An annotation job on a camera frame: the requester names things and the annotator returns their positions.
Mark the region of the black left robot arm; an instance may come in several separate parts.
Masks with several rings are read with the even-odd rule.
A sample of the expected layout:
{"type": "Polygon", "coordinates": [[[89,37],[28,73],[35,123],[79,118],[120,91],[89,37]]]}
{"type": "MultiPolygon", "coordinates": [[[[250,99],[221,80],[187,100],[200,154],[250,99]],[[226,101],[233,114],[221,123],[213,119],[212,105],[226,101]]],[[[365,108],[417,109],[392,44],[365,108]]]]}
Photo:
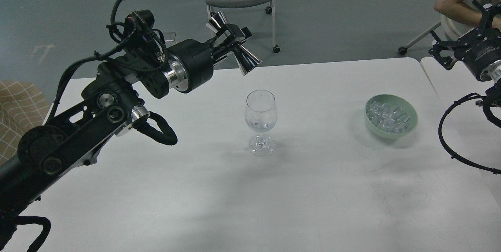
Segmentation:
{"type": "Polygon", "coordinates": [[[133,11],[123,22],[115,20],[122,1],[116,0],[107,25],[117,46],[63,72],[45,123],[25,133],[16,154],[1,166],[1,248],[19,225],[40,225],[42,231],[28,251],[40,249],[51,223],[22,212],[73,168],[95,164],[111,136],[135,129],[158,143],[177,143],[168,122],[146,109],[134,83],[139,81],[160,99],[171,89],[186,94],[206,83],[228,54],[235,56],[243,74],[261,63],[259,58],[250,61],[252,54],[243,46],[252,36],[249,29],[229,23],[222,12],[209,17],[206,25],[214,33],[209,40],[188,39],[167,47],[163,33],[153,28],[151,11],[133,11]]]}

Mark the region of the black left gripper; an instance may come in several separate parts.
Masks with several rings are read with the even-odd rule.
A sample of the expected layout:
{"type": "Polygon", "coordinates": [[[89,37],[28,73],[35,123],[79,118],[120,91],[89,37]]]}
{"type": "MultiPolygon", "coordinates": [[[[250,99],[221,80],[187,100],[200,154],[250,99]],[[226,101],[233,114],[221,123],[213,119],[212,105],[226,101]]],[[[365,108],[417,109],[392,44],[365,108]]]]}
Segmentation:
{"type": "Polygon", "coordinates": [[[162,72],[163,94],[171,88],[187,94],[206,83],[213,76],[213,66],[230,53],[243,55],[243,44],[252,36],[247,27],[231,23],[210,24],[209,28],[215,33],[212,45],[188,39],[168,48],[169,66],[162,72]]]}

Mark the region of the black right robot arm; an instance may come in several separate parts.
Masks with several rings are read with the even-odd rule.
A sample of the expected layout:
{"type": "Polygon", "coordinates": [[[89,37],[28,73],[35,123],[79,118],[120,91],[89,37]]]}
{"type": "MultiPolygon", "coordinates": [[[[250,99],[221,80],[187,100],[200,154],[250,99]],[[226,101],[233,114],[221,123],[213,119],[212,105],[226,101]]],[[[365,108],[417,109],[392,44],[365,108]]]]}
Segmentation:
{"type": "Polygon", "coordinates": [[[436,43],[428,52],[446,70],[451,70],[456,61],[462,61],[477,81],[494,82],[494,86],[486,90],[485,96],[470,94],[456,101],[443,118],[461,103],[479,98],[481,101],[478,106],[483,109],[487,120],[500,127],[500,119],[491,110],[500,106],[501,37],[500,29],[492,25],[494,17],[500,14],[500,4],[481,5],[476,0],[473,4],[482,13],[478,27],[452,41],[440,40],[432,33],[436,43]]]}

